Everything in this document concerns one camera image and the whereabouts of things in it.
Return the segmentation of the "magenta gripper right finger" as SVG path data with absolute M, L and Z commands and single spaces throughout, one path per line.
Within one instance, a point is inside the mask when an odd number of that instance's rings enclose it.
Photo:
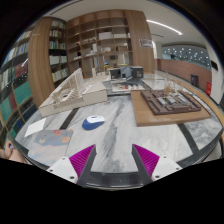
M 136 144 L 132 145 L 132 156 L 144 185 L 182 169 L 181 166 L 166 155 L 158 156 Z

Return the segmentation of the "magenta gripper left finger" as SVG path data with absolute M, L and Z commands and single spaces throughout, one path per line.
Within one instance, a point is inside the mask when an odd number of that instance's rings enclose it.
M 85 185 L 96 157 L 93 144 L 70 157 L 61 157 L 47 171 L 77 185 Z

